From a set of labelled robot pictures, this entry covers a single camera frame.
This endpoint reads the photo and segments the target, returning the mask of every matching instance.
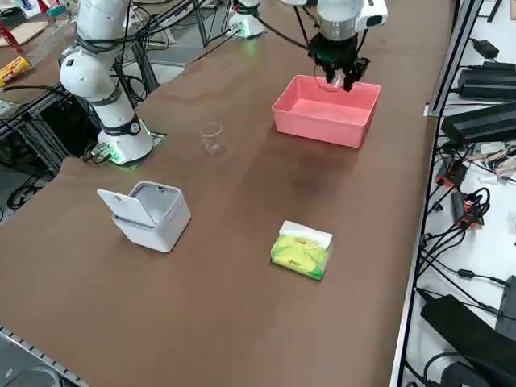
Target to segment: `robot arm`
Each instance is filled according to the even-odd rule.
[[[282,0],[288,6],[304,6],[306,0]],[[350,91],[367,69],[369,60],[359,58],[358,34],[380,26],[387,19],[385,0],[318,0],[319,33],[309,42],[309,56],[326,74],[327,83]]]
[[[77,34],[84,40],[122,38],[130,0],[81,0]],[[61,65],[61,84],[84,98],[102,122],[98,142],[107,144],[112,161],[124,164],[152,150],[152,137],[134,112],[125,92],[110,79],[116,51],[91,52],[77,47]]]

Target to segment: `brown table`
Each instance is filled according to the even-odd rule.
[[[262,11],[301,39],[291,9]],[[314,71],[305,52],[270,33],[224,44],[140,106],[169,134],[142,167],[67,159],[2,228],[2,324],[96,387],[387,385],[452,5],[389,12],[364,46],[364,80],[383,89],[361,149],[275,131],[272,104]],[[210,120],[225,124],[225,158],[202,151]],[[180,187],[192,211],[170,254],[126,240],[95,192],[143,179]],[[334,235],[322,282],[270,264],[286,219]]]

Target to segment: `power adapter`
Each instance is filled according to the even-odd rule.
[[[473,42],[473,48],[475,48],[475,51],[481,54],[485,59],[494,59],[498,56],[500,50],[494,47],[488,40],[470,39]]]

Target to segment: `electronic device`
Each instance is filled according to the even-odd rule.
[[[456,361],[441,375],[441,387],[492,387],[474,368]]]
[[[468,227],[468,230],[484,226],[484,217],[481,216],[479,203],[468,199],[466,193],[454,192],[451,194],[451,214],[455,224]]]
[[[516,100],[516,71],[465,69],[460,72],[457,92],[462,98],[488,101]]]
[[[448,294],[427,301],[421,316],[461,355],[469,356],[468,362],[475,370],[497,387],[514,387],[516,382],[516,343],[496,332],[477,317],[463,303]],[[493,367],[505,374],[496,372]]]
[[[466,167],[460,160],[454,160],[453,157],[447,157],[439,167],[439,171],[435,176],[437,185],[447,187],[460,187],[466,178]]]
[[[516,102],[449,115],[441,128],[458,144],[516,139]]]

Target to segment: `white container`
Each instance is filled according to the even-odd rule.
[[[185,197],[175,187],[140,181],[127,196],[104,189],[97,193],[131,242],[158,252],[170,252],[190,221]]]

